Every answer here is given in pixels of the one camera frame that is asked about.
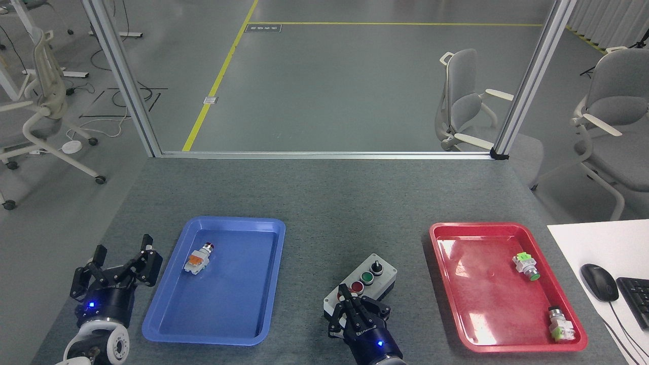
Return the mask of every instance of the floor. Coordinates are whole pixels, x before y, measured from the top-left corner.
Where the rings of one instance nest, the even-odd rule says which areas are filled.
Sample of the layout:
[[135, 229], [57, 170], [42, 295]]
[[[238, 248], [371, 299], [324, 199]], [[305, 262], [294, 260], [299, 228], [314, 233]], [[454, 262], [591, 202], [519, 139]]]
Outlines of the floor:
[[[120, 29], [145, 33], [125, 40], [124, 46], [145, 85], [142, 95], [151, 91], [147, 104], [163, 149], [186, 146], [202, 101], [253, 2], [165, 0], [151, 6], [127, 1], [128, 24], [122, 2], [108, 2], [116, 5]], [[111, 102], [116, 87], [111, 73], [90, 63], [99, 46], [86, 34], [83, 9], [76, 2], [52, 3], [75, 34], [67, 35], [47, 8], [32, 11], [35, 22], [54, 29], [61, 65], [91, 73], [88, 79], [71, 79], [74, 85], [90, 82], [96, 90], [76, 89], [68, 98], [70, 120], [123, 115], [124, 108]], [[538, 24], [550, 3], [264, 0], [251, 21]], [[507, 12], [499, 10], [505, 6]], [[6, 17], [0, 16], [0, 25], [29, 67], [30, 40], [15, 16]], [[148, 19], [165, 21], [161, 26]], [[539, 31], [537, 26], [287, 24], [280, 34], [245, 33], [219, 85], [219, 100], [205, 115], [191, 150], [436, 150], [432, 113], [443, 80], [437, 59], [449, 50], [476, 48], [478, 87], [515, 91]], [[0, 55], [18, 79], [20, 61], [4, 34], [0, 41], [8, 46]], [[542, 171], [574, 156], [578, 136], [569, 116], [589, 85], [587, 77], [578, 75], [600, 57], [564, 32], [521, 129], [544, 143]], [[107, 66], [101, 53], [93, 62]], [[119, 95], [114, 101], [120, 104]], [[507, 104], [493, 106], [498, 115], [506, 114]], [[115, 133], [116, 124], [92, 126]], [[73, 270], [92, 254], [146, 159], [128, 121], [119, 138], [96, 136], [98, 146], [84, 145], [73, 156], [106, 175], [104, 186], [49, 155], [19, 157], [18, 170], [0, 169], [0, 188], [19, 205], [11, 212], [0, 210], [0, 359], [7, 364], [30, 362], [67, 299]], [[55, 145], [65, 141], [64, 136], [51, 140]], [[628, 207], [622, 219], [649, 218], [647, 194], [623, 194]], [[613, 208], [613, 198], [576, 170], [544, 182], [535, 195], [548, 223], [606, 220]]]

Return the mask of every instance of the white curtain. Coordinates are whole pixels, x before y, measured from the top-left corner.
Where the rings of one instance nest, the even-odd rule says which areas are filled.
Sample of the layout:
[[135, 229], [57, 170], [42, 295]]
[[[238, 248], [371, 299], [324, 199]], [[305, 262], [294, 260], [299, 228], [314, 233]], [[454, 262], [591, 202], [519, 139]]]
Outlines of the white curtain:
[[649, 0], [578, 0], [568, 26], [601, 48], [628, 47], [649, 28]]

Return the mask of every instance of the red button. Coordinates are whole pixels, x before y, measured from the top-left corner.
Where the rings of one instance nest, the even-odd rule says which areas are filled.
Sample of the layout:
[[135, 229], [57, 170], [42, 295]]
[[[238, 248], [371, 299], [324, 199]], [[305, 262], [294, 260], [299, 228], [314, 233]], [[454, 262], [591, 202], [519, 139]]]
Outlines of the red button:
[[363, 285], [363, 283], [361, 283], [360, 281], [354, 281], [352, 283], [352, 287], [351, 287], [352, 292], [361, 295], [363, 294], [363, 289], [365, 289], [365, 285]]

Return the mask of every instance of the tripod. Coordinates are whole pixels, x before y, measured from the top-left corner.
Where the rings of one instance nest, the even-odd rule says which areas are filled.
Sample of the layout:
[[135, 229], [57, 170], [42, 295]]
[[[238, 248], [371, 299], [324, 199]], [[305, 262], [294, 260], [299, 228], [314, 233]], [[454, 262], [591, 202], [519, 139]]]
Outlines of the tripod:
[[[644, 34], [643, 38], [640, 41], [636, 42], [635, 44], [633, 44], [633, 45], [631, 45], [631, 46], [629, 46], [627, 48], [644, 48], [647, 45], [647, 43], [645, 43], [645, 41], [647, 41], [648, 38], [649, 38], [649, 29], [647, 29], [647, 32]], [[579, 76], [582, 76], [582, 75], [586, 74], [586, 75], [588, 75], [588, 78], [590, 78], [590, 76], [593, 73], [594, 69], [595, 69], [595, 66], [593, 66], [593, 67], [587, 69], [586, 71], [580, 73]]]

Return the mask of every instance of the black knob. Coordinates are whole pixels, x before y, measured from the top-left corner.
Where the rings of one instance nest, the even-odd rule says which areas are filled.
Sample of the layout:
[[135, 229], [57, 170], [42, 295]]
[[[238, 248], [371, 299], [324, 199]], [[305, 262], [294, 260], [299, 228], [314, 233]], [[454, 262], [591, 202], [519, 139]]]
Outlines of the black knob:
[[370, 267], [370, 270], [374, 274], [374, 276], [379, 276], [383, 274], [383, 265], [379, 263], [379, 261], [374, 261], [374, 264]]

